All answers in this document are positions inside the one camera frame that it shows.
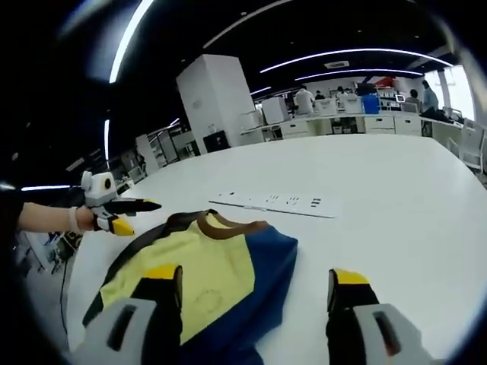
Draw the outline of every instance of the table surface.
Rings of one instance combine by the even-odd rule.
[[[218,192],[319,193],[340,204],[336,219],[211,205]],[[486,295],[487,191],[430,138],[334,135],[232,148],[171,164],[124,196],[162,209],[128,218],[137,235],[175,212],[215,208],[235,221],[266,220],[298,238],[283,323],[257,344],[266,365],[328,363],[328,270],[359,271],[382,303],[422,332],[445,358],[465,338]],[[133,237],[86,233],[68,288],[71,349],[107,269]]]
[[[247,129],[245,131],[242,131],[240,134],[241,135],[246,135],[248,133],[252,133],[252,132],[255,132],[255,131],[262,131],[264,129],[271,129],[271,128],[274,128],[274,127],[278,127],[280,125],[290,124],[290,123],[310,122],[310,121],[313,121],[313,120],[334,119],[334,118],[362,118],[362,117],[366,117],[366,116],[372,116],[372,117],[376,116],[377,118],[380,118],[381,116],[401,116],[401,117],[404,117],[404,118],[418,118],[419,117],[419,118],[421,118],[421,120],[423,122],[440,123],[440,124],[444,124],[444,125],[449,125],[449,126],[451,126],[453,128],[457,128],[457,129],[462,129],[462,127],[463,127],[463,125],[461,125],[458,122],[454,122],[454,123],[441,122],[441,121],[436,120],[436,119],[425,118],[425,117],[419,116],[419,114],[416,114],[416,113],[399,112],[399,111],[397,111],[397,112],[383,111],[383,112],[380,112],[379,114],[348,114],[348,113],[340,113],[340,114],[336,114],[334,116],[314,116],[314,115],[299,116],[298,118],[289,119],[289,120],[286,120],[285,122],[280,122],[280,123],[270,124],[270,125],[261,125],[260,127],[256,127],[256,128],[252,128],[252,129]]]

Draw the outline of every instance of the ceiling light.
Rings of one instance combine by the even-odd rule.
[[[416,75],[416,76],[423,76],[423,74],[420,74],[419,72],[413,72],[413,71],[390,70],[388,68],[357,68],[355,70],[331,71],[331,72],[325,72],[324,74],[304,76],[303,78],[296,78],[295,81],[304,80],[306,78],[317,78],[319,76],[345,74],[345,73],[349,73],[349,72],[394,72],[394,73],[403,73],[403,74],[410,74],[410,75]]]
[[[271,88],[270,86],[264,87],[263,89],[260,89],[260,90],[257,90],[257,91],[254,91],[254,92],[250,93],[250,95],[254,95],[254,94],[260,93],[261,91],[266,91],[266,90],[268,90],[270,88]]]
[[[34,190],[51,190],[51,189],[68,189],[71,185],[54,185],[54,186],[29,186],[27,188],[22,188],[23,192],[32,192]]]
[[[353,52],[391,52],[391,53],[401,53],[403,55],[410,55],[410,56],[416,56],[416,57],[423,57],[425,59],[430,59],[432,61],[439,62],[443,65],[453,67],[451,63],[445,62],[441,59],[437,59],[435,57],[431,57],[428,55],[423,55],[422,53],[417,53],[417,52],[410,52],[410,51],[404,51],[402,49],[388,49],[388,48],[356,48],[356,49],[341,49],[339,51],[331,51],[331,52],[323,52],[323,53],[317,53],[315,55],[309,55],[305,57],[300,57],[299,59],[292,59],[287,62],[279,63],[278,65],[271,66],[269,68],[263,69],[260,73],[263,74],[264,72],[271,71],[274,68],[282,67],[289,65],[291,63],[299,62],[299,61],[304,61],[305,59],[314,59],[315,57],[321,57],[321,56],[330,56],[330,55],[338,55],[340,53],[353,53]]]
[[[134,15],[130,19],[129,25],[125,29],[125,33],[122,36],[122,40],[120,40],[119,48],[116,51],[115,59],[113,60],[112,71],[110,72],[110,83],[114,83],[120,71],[120,66],[122,65],[123,56],[129,46],[130,39],[134,35],[135,30],[137,29],[138,24],[144,17],[144,14],[147,12],[149,7],[152,5],[154,0],[142,0],[138,5],[137,9],[134,12]]]

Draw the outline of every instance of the white cabinet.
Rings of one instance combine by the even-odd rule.
[[[366,116],[364,117],[365,133],[387,133],[393,135],[394,117],[392,116]]]
[[[310,137],[314,134],[311,123],[297,122],[281,125],[282,139]]]
[[[376,129],[369,129],[367,131],[367,134],[369,134],[369,135],[395,135],[396,132],[394,131],[394,129],[376,128]]]
[[[289,120],[288,108],[282,97],[272,97],[262,102],[262,110],[267,124],[276,124]]]
[[[421,119],[419,116],[396,116],[394,117],[394,122],[397,135],[417,135],[421,137]]]

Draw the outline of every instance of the ceiling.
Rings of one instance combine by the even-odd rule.
[[[445,44],[428,14],[406,0],[294,0],[244,21],[203,49],[226,27],[274,1],[154,0],[132,38],[117,82],[110,85],[108,77],[90,75],[88,65],[96,59],[104,63],[102,68],[111,68],[113,57],[94,56],[103,55],[104,27],[132,14],[138,2],[102,1],[104,6],[96,14],[57,40],[55,31],[78,3],[51,2],[51,7],[36,9],[39,27],[31,27],[30,38],[24,39],[30,47],[21,54],[29,59],[30,72],[19,81],[25,108],[18,124],[32,122],[31,137],[21,142],[27,151],[24,179],[32,184],[68,179],[62,173],[68,165],[98,148],[103,150],[105,119],[111,120],[110,155],[133,146],[137,135],[162,128],[177,117],[187,122],[175,79],[204,52],[238,57],[251,90],[268,86],[281,90],[294,87],[295,78],[325,72],[326,62],[347,60],[350,68],[404,70],[417,58],[360,52],[296,62],[264,74],[259,71],[337,49],[380,47],[429,53]],[[451,54],[440,58],[456,62]],[[427,62],[411,71],[438,66]],[[39,173],[40,166],[46,171],[47,164],[52,173]]]

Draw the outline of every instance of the floor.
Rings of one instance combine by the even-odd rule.
[[[487,189],[487,175],[477,175],[479,181]],[[68,261],[66,271],[64,295],[63,295],[63,310],[66,311],[66,293],[68,291],[69,278],[71,276],[72,263],[75,257]],[[37,271],[35,267],[27,274],[25,278],[25,286],[29,297],[33,302],[35,315],[40,327],[44,330],[46,336],[59,349],[60,352],[68,353],[67,336],[62,326],[61,320],[61,306],[59,304],[59,295],[61,292],[62,275],[64,266],[62,266],[56,273],[50,274],[46,271]]]

